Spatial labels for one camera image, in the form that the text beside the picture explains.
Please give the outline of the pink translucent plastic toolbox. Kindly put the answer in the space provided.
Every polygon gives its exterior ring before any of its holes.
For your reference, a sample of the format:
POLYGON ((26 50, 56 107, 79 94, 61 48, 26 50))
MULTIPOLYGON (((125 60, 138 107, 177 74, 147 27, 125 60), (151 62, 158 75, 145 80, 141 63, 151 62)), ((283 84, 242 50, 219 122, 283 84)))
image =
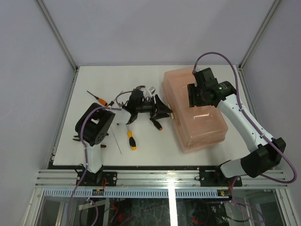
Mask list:
POLYGON ((192 68, 164 73, 162 89, 172 110, 174 127, 183 153, 223 142, 228 131, 219 109, 214 106, 189 107, 188 84, 195 83, 192 68))

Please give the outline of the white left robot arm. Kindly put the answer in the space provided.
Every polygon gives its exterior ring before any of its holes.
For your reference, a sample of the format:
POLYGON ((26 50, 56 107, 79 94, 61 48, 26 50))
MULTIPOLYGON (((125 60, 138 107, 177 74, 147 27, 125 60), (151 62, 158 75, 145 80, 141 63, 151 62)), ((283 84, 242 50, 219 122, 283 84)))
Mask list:
POLYGON ((127 93, 130 95, 125 103, 117 100, 104 106, 93 103, 76 123, 74 141, 81 142, 84 146, 84 163, 79 164, 75 170, 78 172, 77 184, 79 186, 106 185, 107 178, 103 176, 103 154, 101 149, 106 146, 102 141, 108 136, 111 124, 129 126, 140 113, 147 113, 150 121, 158 129, 162 130, 159 119, 168 118, 172 110, 166 106, 150 89, 148 95, 137 87, 127 93))

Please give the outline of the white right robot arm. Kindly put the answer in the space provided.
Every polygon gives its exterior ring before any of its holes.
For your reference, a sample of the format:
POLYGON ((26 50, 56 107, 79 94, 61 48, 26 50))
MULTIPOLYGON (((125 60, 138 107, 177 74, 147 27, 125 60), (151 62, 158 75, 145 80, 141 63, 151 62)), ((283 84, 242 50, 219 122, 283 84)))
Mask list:
POLYGON ((229 160, 216 169, 215 182, 224 186, 236 176, 255 178, 277 166, 284 153, 286 143, 275 139, 243 108, 237 90, 228 82, 218 82, 211 68, 192 72, 195 82, 188 84, 190 107, 214 106, 234 125, 244 140, 249 154, 229 160))

